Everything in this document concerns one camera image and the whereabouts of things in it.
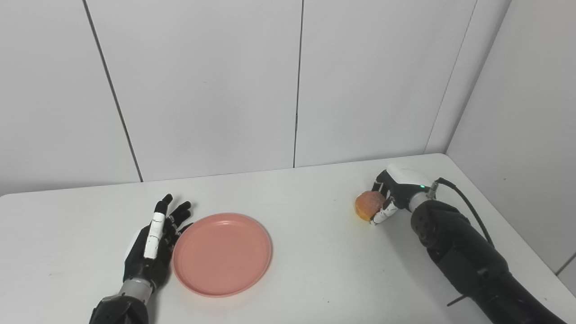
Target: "fingertip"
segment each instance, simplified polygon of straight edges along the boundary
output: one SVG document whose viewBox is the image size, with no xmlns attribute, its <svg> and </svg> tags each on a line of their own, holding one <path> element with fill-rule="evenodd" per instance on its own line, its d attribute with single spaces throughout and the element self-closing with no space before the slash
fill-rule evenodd
<svg viewBox="0 0 576 324">
<path fill-rule="evenodd" d="M 172 199 L 173 199 L 172 195 L 171 195 L 171 194 L 167 194 L 167 195 L 162 199 L 162 201 L 165 202 L 166 204 L 169 204 L 169 203 L 172 202 Z"/>
</svg>

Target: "black cable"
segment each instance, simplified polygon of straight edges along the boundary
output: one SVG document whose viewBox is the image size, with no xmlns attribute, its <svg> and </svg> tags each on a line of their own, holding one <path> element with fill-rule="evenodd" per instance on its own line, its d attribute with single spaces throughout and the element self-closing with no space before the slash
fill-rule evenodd
<svg viewBox="0 0 576 324">
<path fill-rule="evenodd" d="M 474 218 L 478 222 L 478 225 L 480 225 L 480 228 L 482 229 L 482 232 L 484 233 L 484 237 L 486 238 L 486 241 L 488 241 L 488 244 L 494 246 L 494 243 L 492 242 L 492 239 L 490 238 L 490 234 L 488 234 L 488 230 L 486 229 L 486 226 L 484 226 L 484 223 L 480 219 L 480 216 L 476 212 L 476 209 L 474 209 L 474 206 L 472 206 L 472 204 L 470 203 L 470 200 L 468 200 L 468 198 L 466 198 L 464 193 L 462 191 L 460 191 L 460 189 L 458 189 L 458 187 L 456 187 L 456 185 L 454 183 L 452 183 L 452 182 L 450 182 L 444 178 L 438 178 L 438 180 L 436 180 L 436 182 L 441 183 L 441 184 L 445 185 L 446 187 L 451 188 L 456 193 L 458 193 L 458 195 L 460 195 L 460 197 L 462 197 L 462 200 L 464 200 L 466 205 L 468 205 L 468 208 L 470 208 L 470 211 L 474 215 Z"/>
</svg>

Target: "black robotic finger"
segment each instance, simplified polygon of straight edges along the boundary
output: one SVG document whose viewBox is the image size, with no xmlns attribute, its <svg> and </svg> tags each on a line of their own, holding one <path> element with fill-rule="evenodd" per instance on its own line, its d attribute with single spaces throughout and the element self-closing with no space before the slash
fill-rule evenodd
<svg viewBox="0 0 576 324">
<path fill-rule="evenodd" d="M 174 228 L 174 232 L 176 232 L 178 226 L 182 224 L 183 220 L 181 221 L 181 219 L 186 219 L 190 216 L 190 212 L 188 212 L 188 210 L 190 209 L 191 206 L 192 204 L 190 203 L 190 201 L 185 201 L 178 207 L 176 207 L 176 209 L 166 217 L 163 233 L 167 233 L 170 228 Z"/>
</svg>

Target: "robotic hand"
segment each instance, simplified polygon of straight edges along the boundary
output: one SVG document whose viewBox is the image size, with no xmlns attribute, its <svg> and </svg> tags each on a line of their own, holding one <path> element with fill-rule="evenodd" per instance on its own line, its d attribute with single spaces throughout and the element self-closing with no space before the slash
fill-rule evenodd
<svg viewBox="0 0 576 324">
<path fill-rule="evenodd" d="M 463 198 L 484 237 L 458 209 L 435 200 L 439 184 Z M 412 212 L 412 230 L 432 261 L 462 294 L 453 303 L 470 297 L 495 324 L 565 324 L 512 276 L 478 213 L 453 183 L 442 178 L 431 182 L 418 171 L 391 164 L 376 178 L 372 191 L 358 197 L 356 211 L 362 219 L 378 224 L 398 209 Z"/>
<path fill-rule="evenodd" d="M 166 217 L 171 201 L 168 194 L 156 204 L 152 222 L 140 230 L 124 262 L 124 284 L 94 308 L 90 324 L 148 324 L 146 302 L 166 283 L 174 245 L 191 225 L 178 231 L 191 215 L 189 201 Z"/>
</svg>

